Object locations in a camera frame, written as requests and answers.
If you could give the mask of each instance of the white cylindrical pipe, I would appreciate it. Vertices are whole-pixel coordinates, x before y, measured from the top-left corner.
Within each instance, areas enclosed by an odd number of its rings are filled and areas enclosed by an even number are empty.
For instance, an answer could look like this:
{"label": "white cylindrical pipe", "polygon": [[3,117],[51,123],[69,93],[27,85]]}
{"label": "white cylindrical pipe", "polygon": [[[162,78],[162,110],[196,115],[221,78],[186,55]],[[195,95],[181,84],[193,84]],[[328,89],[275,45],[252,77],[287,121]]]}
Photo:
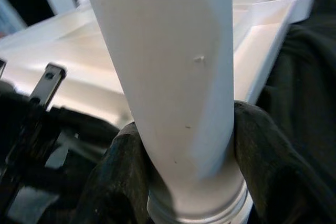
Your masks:
{"label": "white cylindrical pipe", "polygon": [[229,145],[232,0],[90,1],[156,169],[153,220],[243,222],[247,190]]}

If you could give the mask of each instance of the bolt hole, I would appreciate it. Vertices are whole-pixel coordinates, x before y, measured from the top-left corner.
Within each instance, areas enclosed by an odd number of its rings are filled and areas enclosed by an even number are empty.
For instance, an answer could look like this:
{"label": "bolt hole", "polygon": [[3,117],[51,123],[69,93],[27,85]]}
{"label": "bolt hole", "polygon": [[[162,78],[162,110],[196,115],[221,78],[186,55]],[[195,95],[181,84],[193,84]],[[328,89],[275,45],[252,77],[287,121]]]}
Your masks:
{"label": "bolt hole", "polygon": [[45,78],[48,79],[48,80],[51,80],[52,78],[54,77],[54,74],[53,73],[46,73],[45,75]]}
{"label": "bolt hole", "polygon": [[41,99],[39,97],[33,97],[31,98],[30,102],[34,104],[39,104]]}

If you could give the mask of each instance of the white plastic tube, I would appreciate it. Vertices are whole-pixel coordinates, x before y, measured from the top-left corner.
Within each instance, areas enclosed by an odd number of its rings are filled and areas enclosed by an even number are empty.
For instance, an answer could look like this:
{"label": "white plastic tube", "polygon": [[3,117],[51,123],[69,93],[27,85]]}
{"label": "white plastic tube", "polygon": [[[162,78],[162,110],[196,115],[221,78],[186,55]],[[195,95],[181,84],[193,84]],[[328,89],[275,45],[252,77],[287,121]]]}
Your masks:
{"label": "white plastic tube", "polygon": [[[232,221],[232,0],[90,0],[146,151],[155,223]],[[248,214],[240,215],[240,223]]]}

